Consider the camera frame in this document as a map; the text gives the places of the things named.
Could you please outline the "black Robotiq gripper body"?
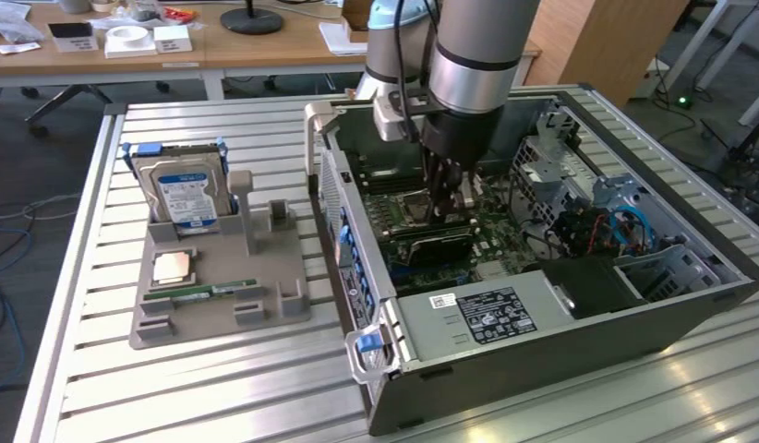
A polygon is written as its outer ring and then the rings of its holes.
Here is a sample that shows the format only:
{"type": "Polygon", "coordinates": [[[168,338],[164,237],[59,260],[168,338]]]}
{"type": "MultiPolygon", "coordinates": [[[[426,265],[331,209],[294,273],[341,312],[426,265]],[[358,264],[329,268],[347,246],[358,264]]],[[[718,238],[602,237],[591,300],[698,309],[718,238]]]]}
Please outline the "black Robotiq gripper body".
{"type": "Polygon", "coordinates": [[[474,167],[490,150],[498,110],[485,114],[442,111],[425,117],[423,146],[462,167],[474,167]]]}

